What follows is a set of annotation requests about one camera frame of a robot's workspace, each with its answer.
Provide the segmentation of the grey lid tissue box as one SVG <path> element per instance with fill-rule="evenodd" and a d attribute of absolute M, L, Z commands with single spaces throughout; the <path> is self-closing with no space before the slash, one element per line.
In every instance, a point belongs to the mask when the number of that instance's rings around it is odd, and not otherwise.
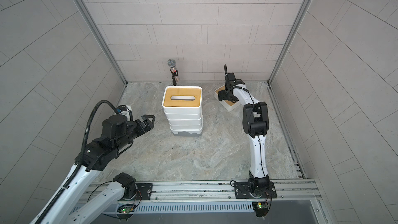
<path fill-rule="evenodd" d="M 173 114 L 166 113 L 165 115 L 169 120 L 198 120 L 202 118 L 202 114 Z"/>
<path fill-rule="evenodd" d="M 176 132 L 199 132 L 203 129 L 203 125 L 170 125 L 170 129 Z"/>

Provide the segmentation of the wooden lid tissue box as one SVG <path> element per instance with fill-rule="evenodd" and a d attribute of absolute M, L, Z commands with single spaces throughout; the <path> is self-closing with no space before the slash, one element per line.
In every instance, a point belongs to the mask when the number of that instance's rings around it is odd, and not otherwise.
<path fill-rule="evenodd" d="M 202 118 L 193 120 L 193 119 L 168 119 L 170 125 L 202 125 Z"/>
<path fill-rule="evenodd" d="M 202 92 L 197 86 L 168 86 L 164 91 L 163 110 L 167 114 L 200 114 Z"/>
<path fill-rule="evenodd" d="M 221 87 L 219 87 L 218 89 L 216 89 L 216 90 L 215 90 L 215 93 L 214 93 L 214 96 L 215 96 L 215 99 L 216 99 L 227 111 L 231 112 L 231 111 L 233 111 L 234 109 L 236 109 L 237 107 L 240 106 L 240 102 L 235 102 L 235 103 L 233 103 L 232 101 L 227 101 L 227 100 L 219 101 L 219 95 L 218 95 L 218 93 L 219 93 L 221 90 L 224 90 L 224 89 L 225 89 L 224 86 L 221 86 Z"/>

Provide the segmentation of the white lid tissue box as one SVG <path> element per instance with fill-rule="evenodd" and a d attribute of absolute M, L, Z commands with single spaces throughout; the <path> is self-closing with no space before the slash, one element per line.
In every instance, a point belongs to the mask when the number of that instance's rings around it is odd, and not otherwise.
<path fill-rule="evenodd" d="M 202 130 L 195 131 L 195 132 L 188 132 L 188 131 L 176 131 L 176 130 L 171 130 L 171 132 L 175 136 L 185 136 L 185 137 L 193 137 L 193 136 L 201 136 L 202 135 Z"/>

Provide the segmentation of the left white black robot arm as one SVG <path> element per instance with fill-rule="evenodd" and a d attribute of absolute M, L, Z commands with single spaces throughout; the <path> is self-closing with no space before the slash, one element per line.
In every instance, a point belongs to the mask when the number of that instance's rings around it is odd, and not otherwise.
<path fill-rule="evenodd" d="M 154 115 L 143 115 L 142 119 L 130 121 L 128 116 L 116 114 L 104 120 L 101 136 L 91 143 L 83 143 L 81 153 L 66 179 L 32 223 L 88 224 L 120 199 L 140 199 L 142 194 L 135 178 L 120 173 L 77 213 L 71 213 L 85 190 L 106 166 L 127 151 L 135 138 L 151 131 L 154 123 Z"/>

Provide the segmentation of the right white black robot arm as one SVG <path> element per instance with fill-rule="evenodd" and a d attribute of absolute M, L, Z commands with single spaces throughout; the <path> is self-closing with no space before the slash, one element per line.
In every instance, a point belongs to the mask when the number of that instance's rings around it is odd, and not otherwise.
<path fill-rule="evenodd" d="M 247 89 L 245 83 L 229 73 L 224 66 L 224 89 L 218 92 L 218 101 L 230 101 L 243 106 L 242 126 L 250 139 L 251 165 L 249 170 L 249 192 L 259 198 L 271 198 L 268 191 L 271 182 L 266 167 L 265 141 L 269 130 L 268 107 L 265 102 L 258 101 Z"/>

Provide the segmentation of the black microphone stand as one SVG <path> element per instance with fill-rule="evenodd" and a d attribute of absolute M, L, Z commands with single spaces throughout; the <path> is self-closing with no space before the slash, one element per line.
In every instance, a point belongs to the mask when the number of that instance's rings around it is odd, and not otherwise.
<path fill-rule="evenodd" d="M 177 83 L 179 82 L 179 73 L 178 73 L 178 69 L 176 67 L 176 61 L 174 59 L 169 59 L 167 61 L 167 64 L 170 67 L 173 85 L 177 86 Z"/>

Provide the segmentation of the left circuit board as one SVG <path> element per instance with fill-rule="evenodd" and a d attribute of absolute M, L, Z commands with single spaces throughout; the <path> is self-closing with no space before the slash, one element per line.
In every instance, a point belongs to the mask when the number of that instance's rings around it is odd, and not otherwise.
<path fill-rule="evenodd" d="M 136 205 L 134 205 L 134 204 L 121 205 L 117 209 L 117 217 L 120 220 L 127 221 L 128 219 L 130 219 L 134 215 L 135 209 L 136 209 Z"/>

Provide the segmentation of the circuit board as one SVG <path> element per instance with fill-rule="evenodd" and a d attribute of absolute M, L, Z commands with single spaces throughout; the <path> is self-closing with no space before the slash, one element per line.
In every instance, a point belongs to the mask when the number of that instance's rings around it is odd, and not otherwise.
<path fill-rule="evenodd" d="M 136 205 L 134 205 L 134 204 L 121 205 L 117 209 L 117 217 L 120 220 L 127 221 L 128 219 L 130 219 L 134 215 L 135 209 L 136 209 Z"/>
<path fill-rule="evenodd" d="M 270 209 L 270 204 L 266 201 L 252 202 L 252 208 L 257 218 L 263 218 L 268 214 Z"/>

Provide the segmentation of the right circuit board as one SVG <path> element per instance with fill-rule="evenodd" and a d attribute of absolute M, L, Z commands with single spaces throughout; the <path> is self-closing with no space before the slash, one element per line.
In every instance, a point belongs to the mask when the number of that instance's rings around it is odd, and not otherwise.
<path fill-rule="evenodd" d="M 266 201 L 252 202 L 252 208 L 257 218 L 263 218 L 268 214 L 270 209 L 270 204 Z"/>

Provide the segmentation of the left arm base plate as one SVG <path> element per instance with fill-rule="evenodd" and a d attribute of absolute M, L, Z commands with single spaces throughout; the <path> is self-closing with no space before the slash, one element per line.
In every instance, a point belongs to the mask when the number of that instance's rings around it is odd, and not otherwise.
<path fill-rule="evenodd" d="M 116 182 L 115 190 L 112 192 L 116 193 L 116 190 L 121 191 L 122 195 L 117 198 L 117 201 L 136 201 L 139 200 L 150 200 L 153 191 L 152 183 L 135 183 L 129 186 L 123 187 L 120 183 Z"/>

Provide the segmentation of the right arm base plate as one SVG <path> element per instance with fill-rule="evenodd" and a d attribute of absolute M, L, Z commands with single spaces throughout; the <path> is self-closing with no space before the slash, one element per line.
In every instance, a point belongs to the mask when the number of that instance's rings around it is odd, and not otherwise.
<path fill-rule="evenodd" d="M 265 190 L 261 195 L 252 194 L 250 192 L 249 184 L 247 181 L 234 182 L 234 190 L 236 199 L 276 199 L 277 193 L 274 183 L 270 182 L 270 187 Z"/>

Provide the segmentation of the aluminium mounting rail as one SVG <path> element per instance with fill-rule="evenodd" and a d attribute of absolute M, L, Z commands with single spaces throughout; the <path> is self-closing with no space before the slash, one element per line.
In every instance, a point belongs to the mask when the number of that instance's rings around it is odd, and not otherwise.
<path fill-rule="evenodd" d="M 227 201 L 246 201 L 246 202 L 275 202 L 275 201 L 294 201 L 294 200 L 320 200 L 321 193 L 317 184 L 311 179 L 281 179 L 273 181 L 277 198 L 276 199 L 236 199 L 234 182 L 229 180 L 210 180 L 210 181 L 154 181 L 139 182 L 152 183 L 153 191 L 150 200 L 136 201 L 117 201 L 122 193 L 115 190 L 116 183 L 93 183 L 78 193 L 67 189 L 58 200 L 60 203 L 75 206 L 77 203 L 87 203 L 97 197 L 103 197 L 106 202 L 111 204 L 135 203 L 143 205 L 145 203 L 167 203 L 167 202 L 227 202 Z"/>

